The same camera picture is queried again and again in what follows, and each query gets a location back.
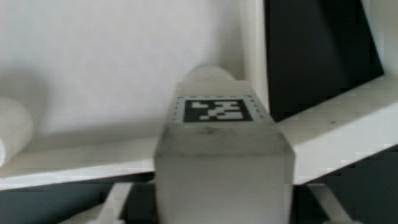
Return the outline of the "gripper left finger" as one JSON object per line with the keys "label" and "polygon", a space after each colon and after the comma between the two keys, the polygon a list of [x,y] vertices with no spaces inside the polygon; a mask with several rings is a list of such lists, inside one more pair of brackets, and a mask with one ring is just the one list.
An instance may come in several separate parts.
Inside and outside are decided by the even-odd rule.
{"label": "gripper left finger", "polygon": [[59,224],[157,224],[155,182],[116,183],[106,202]]}

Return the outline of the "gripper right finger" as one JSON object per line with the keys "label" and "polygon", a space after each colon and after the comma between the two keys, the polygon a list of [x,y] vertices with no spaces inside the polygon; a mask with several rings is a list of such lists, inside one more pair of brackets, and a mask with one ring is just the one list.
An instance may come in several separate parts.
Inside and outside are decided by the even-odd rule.
{"label": "gripper right finger", "polygon": [[294,188],[292,224],[363,224],[324,183],[297,185]]}

